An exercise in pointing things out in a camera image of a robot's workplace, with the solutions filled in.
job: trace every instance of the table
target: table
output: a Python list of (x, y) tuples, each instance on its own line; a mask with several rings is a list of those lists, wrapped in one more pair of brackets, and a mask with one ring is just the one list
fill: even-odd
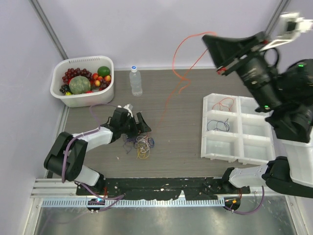
[[(142, 112), (151, 127), (155, 147), (148, 159), (136, 159), (137, 151), (126, 154), (119, 139), (102, 145), (86, 154), (84, 164), (105, 177), (203, 177), (222, 176), (228, 167), (248, 167), (238, 162), (201, 159), (201, 128), (203, 97), (210, 93), (252, 97), (239, 77), (233, 73), (219, 76), (215, 70), (192, 70), (188, 78), (191, 85), (181, 94), (178, 91), (168, 104), (164, 121), (157, 128), (168, 95), (179, 83), (171, 70), (142, 70), (143, 95), (131, 93), (129, 71), (116, 71), (115, 95), (111, 104), (133, 105), (133, 112)], [(113, 114), (114, 107), (96, 106), (93, 112), (104, 123)], [(97, 127), (88, 107), (69, 110), (65, 130), (81, 133)]]

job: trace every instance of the clear plastic bottle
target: clear plastic bottle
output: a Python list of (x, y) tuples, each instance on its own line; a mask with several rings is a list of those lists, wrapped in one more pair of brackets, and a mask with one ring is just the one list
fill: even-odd
[(132, 66), (132, 71), (129, 74), (129, 79), (131, 81), (133, 95), (141, 96), (142, 95), (141, 75), (140, 72), (137, 70), (136, 66)]

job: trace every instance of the plastic laundry basket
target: plastic laundry basket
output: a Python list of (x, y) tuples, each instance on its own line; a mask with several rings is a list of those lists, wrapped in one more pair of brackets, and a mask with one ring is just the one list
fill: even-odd
[[(91, 73), (97, 72), (101, 66), (107, 66), (111, 70), (111, 83), (110, 85), (100, 92), (76, 95), (64, 95), (60, 92), (63, 85), (62, 77), (64, 73), (71, 68), (87, 69)], [(114, 66), (109, 57), (106, 56), (91, 56), (68, 59), (60, 62), (53, 71), (53, 78), (50, 87), (51, 94), (60, 99), (70, 108), (90, 106), (99, 103), (108, 103), (114, 97)]]

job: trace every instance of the watermelon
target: watermelon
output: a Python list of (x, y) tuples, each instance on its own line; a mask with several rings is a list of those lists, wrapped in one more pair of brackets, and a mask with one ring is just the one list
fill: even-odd
[(72, 94), (83, 94), (91, 90), (91, 84), (88, 78), (77, 76), (71, 79), (69, 89)]
[(110, 69), (106, 66), (101, 66), (100, 68), (98, 68), (98, 75), (101, 77), (109, 75), (110, 72), (111, 72)]

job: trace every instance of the white basket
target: white basket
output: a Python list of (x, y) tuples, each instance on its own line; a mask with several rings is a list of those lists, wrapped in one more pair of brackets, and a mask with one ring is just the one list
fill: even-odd
[[(107, 66), (111, 71), (111, 83), (103, 91), (75, 95), (64, 95), (60, 92), (60, 88), (63, 85), (62, 77), (68, 69), (87, 69), (91, 73), (95, 73), (101, 66)], [(90, 106), (100, 103), (109, 103), (114, 97), (113, 62), (109, 57), (102, 55), (64, 60), (54, 68), (50, 92), (54, 97), (60, 99), (70, 108)]]
[[(221, 100), (222, 106), (215, 105)], [(255, 112), (257, 107), (256, 101), (249, 97), (224, 94), (204, 97), (201, 157), (238, 160), (244, 165), (262, 165), (274, 160), (271, 126), (264, 120), (268, 114)], [(212, 120), (228, 120), (229, 131), (223, 131), (223, 123)]]

